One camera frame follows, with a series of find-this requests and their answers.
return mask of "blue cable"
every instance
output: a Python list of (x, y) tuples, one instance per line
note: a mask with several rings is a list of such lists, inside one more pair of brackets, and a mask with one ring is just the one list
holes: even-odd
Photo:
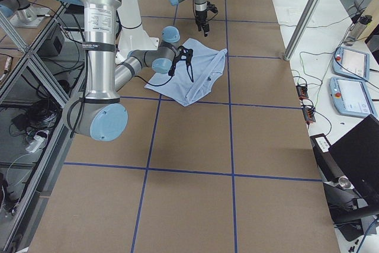
[(377, 222), (379, 220), (379, 217), (377, 219), (374, 219), (373, 222), (371, 222), (370, 226), (368, 227), (368, 229), (366, 230), (365, 232), (365, 235), (363, 236), (362, 238), (362, 241), (361, 241), (361, 244), (359, 245), (358, 249), (356, 250), (356, 253), (359, 253), (359, 250), (361, 249), (362, 245), (363, 245), (363, 242), (365, 241), (366, 239), (366, 236), (368, 235), (368, 232), (370, 231), (370, 229), (374, 226), (375, 222)]

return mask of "warning label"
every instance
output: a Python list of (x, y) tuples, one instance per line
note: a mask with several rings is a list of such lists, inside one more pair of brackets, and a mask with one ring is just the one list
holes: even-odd
[(99, 8), (85, 8), (87, 22), (85, 30), (88, 32), (113, 33), (113, 14), (110, 10)]

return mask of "towel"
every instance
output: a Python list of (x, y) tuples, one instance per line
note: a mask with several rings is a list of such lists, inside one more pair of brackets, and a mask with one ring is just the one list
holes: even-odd
[[(217, 78), (222, 76), (227, 49), (213, 50), (194, 39), (188, 39), (183, 46), (194, 50), (191, 61), (194, 82), (191, 82), (187, 74), (185, 61), (181, 60), (176, 64), (175, 76), (167, 84), (160, 87), (146, 84), (145, 88), (170, 97), (183, 106), (188, 106), (210, 93)], [(159, 85), (169, 79), (170, 76), (167, 74), (156, 73), (149, 83)]]

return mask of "computer monitor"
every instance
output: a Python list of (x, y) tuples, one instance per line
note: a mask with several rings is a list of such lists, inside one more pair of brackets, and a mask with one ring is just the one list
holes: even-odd
[(368, 115), (329, 152), (367, 204), (379, 205), (379, 121)]

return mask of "white table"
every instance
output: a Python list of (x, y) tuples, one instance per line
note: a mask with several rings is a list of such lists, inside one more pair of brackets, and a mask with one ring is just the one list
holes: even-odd
[[(277, 13), (278, 22), (281, 24), (281, 33), (285, 46), (287, 46), (290, 38), (295, 30), (295, 27), (287, 27), (284, 25), (296, 25), (300, 19), (301, 13), (308, 0), (272, 0)], [(344, 19), (340, 23), (331, 25), (329, 27), (320, 28), (307, 28), (300, 44), (297, 46), (294, 55), (292, 56), (290, 63), (293, 71), (293, 75), (296, 76), (299, 71), (300, 76), (306, 78), (308, 84), (320, 84), (317, 79), (311, 78), (304, 74), (303, 67), (300, 62), (300, 52), (310, 52), (314, 54), (333, 52), (343, 39), (348, 27), (351, 25), (351, 20), (348, 17), (348, 13), (345, 11), (343, 5), (339, 0), (321, 0), (315, 13), (312, 16), (308, 27), (317, 27), (321, 25), (329, 25), (334, 22), (338, 22)], [(379, 65), (375, 61), (374, 57), (370, 53), (370, 50), (364, 42), (356, 42), (352, 48), (367, 52), (370, 54), (370, 68), (379, 69)], [(345, 133), (356, 126), (362, 119), (355, 117), (348, 117), (340, 115), (332, 102), (329, 92), (329, 78), (336, 76), (329, 62), (333, 54), (329, 55), (301, 55), (304, 61), (304, 68), (307, 74), (313, 75), (317, 78), (325, 78), (319, 92), (319, 99), (316, 106), (316, 111), (326, 116), (332, 123), (332, 131), (327, 137), (331, 144), (335, 143)], [(370, 72), (370, 82), (379, 86), (379, 73)], [(367, 85), (371, 98), (379, 98), (379, 90), (375, 89), (371, 85)], [(308, 94), (310, 99), (316, 103), (317, 101), (318, 87), (310, 85)], [(379, 104), (374, 103), (377, 111), (379, 110)], [(309, 135), (327, 133), (329, 131), (329, 123), (322, 116), (316, 114), (316, 123), (313, 123), (309, 127)], [(347, 252), (350, 246), (354, 245), (354, 242), (347, 242), (342, 234), (336, 230), (336, 234), (339, 241), (341, 252)], [(375, 253), (379, 248), (379, 235), (368, 236), (365, 240), (365, 244), (361, 248), (360, 253)]]

